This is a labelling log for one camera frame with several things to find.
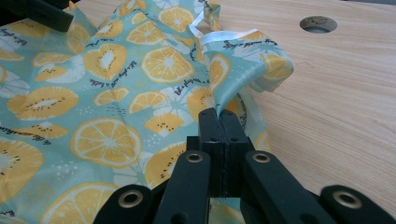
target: black clamp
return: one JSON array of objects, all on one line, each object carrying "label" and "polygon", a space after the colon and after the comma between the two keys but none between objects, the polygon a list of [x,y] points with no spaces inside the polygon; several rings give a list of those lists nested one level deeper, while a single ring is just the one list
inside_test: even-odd
[{"label": "black clamp", "polygon": [[0,0],[1,7],[60,32],[67,32],[73,15],[63,11],[68,0]]},{"label": "black clamp", "polygon": [[354,189],[324,188],[317,196],[271,153],[254,150],[237,116],[213,108],[199,115],[199,136],[187,137],[172,176],[155,189],[118,189],[94,223],[208,222],[209,198],[236,197],[247,224],[387,223],[386,211]]}]

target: grommet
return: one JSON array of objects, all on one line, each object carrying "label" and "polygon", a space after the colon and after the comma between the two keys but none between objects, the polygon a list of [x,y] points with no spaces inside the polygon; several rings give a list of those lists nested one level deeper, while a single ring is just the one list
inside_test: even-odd
[{"label": "grommet", "polygon": [[121,194],[119,205],[123,208],[132,208],[143,201],[143,194],[137,189],[130,189]]},{"label": "grommet", "polygon": [[265,162],[270,161],[271,159],[265,154],[257,153],[257,154],[254,154],[253,160],[257,161],[257,162],[265,163]]},{"label": "grommet", "polygon": [[338,203],[345,207],[358,209],[362,206],[361,200],[347,191],[337,190],[332,194],[332,196]]},{"label": "grommet", "polygon": [[204,157],[202,157],[200,154],[189,154],[187,155],[187,161],[189,162],[200,162],[204,159]]}]

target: wood grain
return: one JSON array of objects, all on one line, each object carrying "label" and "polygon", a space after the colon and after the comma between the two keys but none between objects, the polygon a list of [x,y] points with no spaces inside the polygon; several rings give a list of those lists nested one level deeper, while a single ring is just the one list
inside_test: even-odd
[{"label": "wood grain", "polygon": [[[78,3],[98,24],[122,1]],[[254,93],[274,153],[315,193],[357,189],[396,217],[396,6],[335,0],[219,0],[224,30],[264,31],[292,58],[275,92]],[[337,29],[311,34],[302,19]]]}]

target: printed fabric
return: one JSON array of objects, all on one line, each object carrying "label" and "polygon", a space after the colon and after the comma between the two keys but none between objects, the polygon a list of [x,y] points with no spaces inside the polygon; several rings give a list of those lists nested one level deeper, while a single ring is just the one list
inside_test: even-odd
[{"label": "printed fabric", "polygon": [[[155,188],[206,108],[233,111],[269,150],[250,89],[273,91],[290,58],[258,30],[221,31],[219,9],[130,0],[98,28],[78,8],[67,33],[0,27],[0,223],[92,223],[116,189]],[[238,207],[211,200],[210,222],[243,223]]]}]

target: round hole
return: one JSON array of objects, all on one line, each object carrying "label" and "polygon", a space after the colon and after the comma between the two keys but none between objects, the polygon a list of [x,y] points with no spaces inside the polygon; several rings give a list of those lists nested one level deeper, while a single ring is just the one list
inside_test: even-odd
[{"label": "round hole", "polygon": [[326,34],[337,28],[337,22],[321,16],[307,17],[300,21],[303,30],[313,34]]},{"label": "round hole", "polygon": [[123,208],[132,208],[143,201],[143,194],[137,189],[130,189],[121,194],[119,205]]},{"label": "round hole", "polygon": [[264,163],[264,162],[270,161],[271,159],[268,156],[264,155],[264,154],[255,154],[253,156],[253,160],[257,161],[257,162]]},{"label": "round hole", "polygon": [[316,217],[314,217],[311,214],[301,214],[300,215],[300,220],[304,223],[304,224],[319,224],[319,221]]},{"label": "round hole", "polygon": [[185,213],[176,213],[171,217],[172,224],[187,224],[189,222],[189,217]]},{"label": "round hole", "polygon": [[332,196],[338,203],[345,207],[358,209],[362,206],[361,200],[349,192],[338,190],[334,192]]},{"label": "round hole", "polygon": [[204,158],[199,155],[199,154],[189,154],[187,155],[187,161],[189,162],[200,162],[202,161]]}]

